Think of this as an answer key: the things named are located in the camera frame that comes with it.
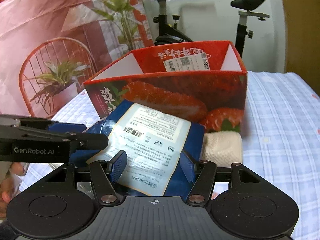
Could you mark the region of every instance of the knob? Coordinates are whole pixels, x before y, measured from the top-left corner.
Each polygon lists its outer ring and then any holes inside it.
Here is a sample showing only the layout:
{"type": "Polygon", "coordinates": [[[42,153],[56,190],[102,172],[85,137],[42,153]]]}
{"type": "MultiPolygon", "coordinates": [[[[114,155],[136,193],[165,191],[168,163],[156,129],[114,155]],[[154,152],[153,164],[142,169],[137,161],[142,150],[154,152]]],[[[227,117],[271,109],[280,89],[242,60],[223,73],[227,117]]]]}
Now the knob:
{"type": "Polygon", "coordinates": [[[253,31],[247,32],[247,35],[248,35],[249,39],[252,39],[252,37],[253,37],[253,31]]]}
{"type": "Polygon", "coordinates": [[[172,15],[172,18],[173,18],[175,21],[178,21],[178,20],[180,19],[180,15],[174,14],[174,15],[172,15]]]}

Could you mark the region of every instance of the strawberry box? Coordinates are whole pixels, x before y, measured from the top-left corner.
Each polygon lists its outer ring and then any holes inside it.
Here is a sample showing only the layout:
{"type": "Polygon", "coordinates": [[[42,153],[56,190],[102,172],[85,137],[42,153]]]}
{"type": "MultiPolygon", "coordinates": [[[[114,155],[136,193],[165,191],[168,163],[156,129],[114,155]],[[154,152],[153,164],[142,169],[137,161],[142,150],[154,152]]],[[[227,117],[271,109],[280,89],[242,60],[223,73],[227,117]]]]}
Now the strawberry box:
{"type": "Polygon", "coordinates": [[[84,86],[101,118],[126,99],[207,132],[239,131],[247,70],[230,41],[194,41],[132,50],[84,86]]]}

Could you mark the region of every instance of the crosshair marking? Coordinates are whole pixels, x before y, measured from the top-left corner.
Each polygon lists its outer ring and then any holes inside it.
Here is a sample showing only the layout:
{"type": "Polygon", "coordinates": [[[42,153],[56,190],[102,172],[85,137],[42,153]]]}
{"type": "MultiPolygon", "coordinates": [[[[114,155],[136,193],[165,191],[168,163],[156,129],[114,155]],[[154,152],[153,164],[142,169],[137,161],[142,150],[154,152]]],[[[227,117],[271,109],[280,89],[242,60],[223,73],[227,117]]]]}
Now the crosshair marking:
{"type": "Polygon", "coordinates": [[[156,199],[153,199],[153,200],[151,200],[151,201],[149,201],[149,202],[151,202],[153,205],[155,205],[155,204],[158,204],[158,203],[161,202],[161,201],[156,200],[156,199]]]}

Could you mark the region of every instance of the white label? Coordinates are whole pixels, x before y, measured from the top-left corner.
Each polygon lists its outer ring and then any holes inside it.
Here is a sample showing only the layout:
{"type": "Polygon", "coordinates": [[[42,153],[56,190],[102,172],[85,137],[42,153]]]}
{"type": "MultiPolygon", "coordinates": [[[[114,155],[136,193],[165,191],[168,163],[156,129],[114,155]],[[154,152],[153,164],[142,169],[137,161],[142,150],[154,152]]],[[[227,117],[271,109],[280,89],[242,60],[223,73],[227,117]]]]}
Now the white label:
{"type": "Polygon", "coordinates": [[[178,164],[191,122],[133,104],[116,123],[109,145],[87,161],[110,160],[127,153],[121,185],[149,196],[163,196],[178,164]]]}
{"type": "Polygon", "coordinates": [[[165,60],[164,67],[167,72],[187,70],[210,70],[206,53],[198,53],[185,57],[175,57],[165,60]]]}

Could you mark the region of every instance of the blue checkered sheet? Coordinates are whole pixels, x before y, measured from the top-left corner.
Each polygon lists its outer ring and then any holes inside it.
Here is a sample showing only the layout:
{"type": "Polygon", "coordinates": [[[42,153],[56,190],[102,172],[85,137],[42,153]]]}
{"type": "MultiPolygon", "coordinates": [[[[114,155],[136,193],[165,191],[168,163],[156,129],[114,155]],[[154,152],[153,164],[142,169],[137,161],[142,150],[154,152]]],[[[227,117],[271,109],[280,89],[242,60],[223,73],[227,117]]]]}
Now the blue checkered sheet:
{"type": "MultiPolygon", "coordinates": [[[[53,118],[94,124],[98,115],[82,92],[53,118]]],[[[244,165],[287,193],[298,204],[295,240],[320,239],[320,100],[294,73],[248,72],[245,118],[241,130],[244,165]]],[[[51,171],[32,163],[20,190],[51,171]]],[[[215,192],[227,190],[217,184],[215,192]]]]}

